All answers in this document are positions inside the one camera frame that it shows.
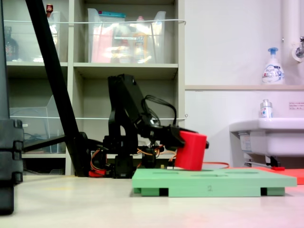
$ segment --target black stand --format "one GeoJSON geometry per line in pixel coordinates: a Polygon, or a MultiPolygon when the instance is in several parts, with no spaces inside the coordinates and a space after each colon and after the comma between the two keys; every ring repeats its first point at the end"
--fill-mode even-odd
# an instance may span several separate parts
{"type": "Polygon", "coordinates": [[[24,148],[22,122],[9,118],[3,9],[0,0],[0,214],[11,214],[14,211],[13,187],[22,182],[22,151],[65,142],[75,175],[87,177],[91,159],[89,149],[95,149],[98,143],[88,140],[78,130],[42,0],[26,0],[26,3],[65,135],[24,148]]]}

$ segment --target floor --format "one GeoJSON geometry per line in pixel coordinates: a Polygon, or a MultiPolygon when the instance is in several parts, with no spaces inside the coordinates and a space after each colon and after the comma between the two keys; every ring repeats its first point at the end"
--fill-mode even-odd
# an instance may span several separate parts
{"type": "Polygon", "coordinates": [[[131,180],[25,176],[0,228],[303,228],[304,185],[284,197],[168,198],[132,194],[131,180]]]}

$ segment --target white sink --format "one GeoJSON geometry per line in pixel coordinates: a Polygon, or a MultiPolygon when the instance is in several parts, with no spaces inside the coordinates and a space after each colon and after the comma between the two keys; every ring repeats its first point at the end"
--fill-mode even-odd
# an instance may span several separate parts
{"type": "Polygon", "coordinates": [[[259,118],[233,123],[229,130],[241,135],[246,153],[304,156],[304,118],[259,118]]]}

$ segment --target green board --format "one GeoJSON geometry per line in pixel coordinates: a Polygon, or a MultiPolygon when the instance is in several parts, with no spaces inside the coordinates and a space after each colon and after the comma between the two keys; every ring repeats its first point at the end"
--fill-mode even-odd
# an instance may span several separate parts
{"type": "Polygon", "coordinates": [[[253,197],[283,196],[285,187],[297,184],[294,177],[256,169],[137,169],[132,186],[142,196],[253,197]]]}

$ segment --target red object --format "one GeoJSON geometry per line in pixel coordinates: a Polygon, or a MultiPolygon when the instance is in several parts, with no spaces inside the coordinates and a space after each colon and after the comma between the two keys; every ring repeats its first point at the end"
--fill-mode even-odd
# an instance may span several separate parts
{"type": "Polygon", "coordinates": [[[284,171],[285,167],[271,167],[271,169],[274,171],[284,171]]]}
{"type": "Polygon", "coordinates": [[[105,177],[105,175],[106,175],[106,170],[89,171],[89,177],[105,177]]]}
{"type": "Polygon", "coordinates": [[[304,169],[286,169],[284,171],[276,171],[273,169],[269,168],[264,168],[264,167],[252,167],[252,168],[232,168],[232,169],[258,169],[258,170],[264,170],[267,172],[274,172],[290,177],[296,177],[297,179],[297,184],[304,184],[304,169]]]}
{"type": "Polygon", "coordinates": [[[51,16],[51,13],[53,12],[53,10],[54,10],[53,5],[52,4],[47,4],[47,9],[46,9],[47,18],[49,18],[51,16]]]}
{"type": "Polygon", "coordinates": [[[207,136],[185,131],[180,131],[180,136],[185,140],[185,147],[177,150],[175,166],[200,171],[203,166],[207,136]]]}

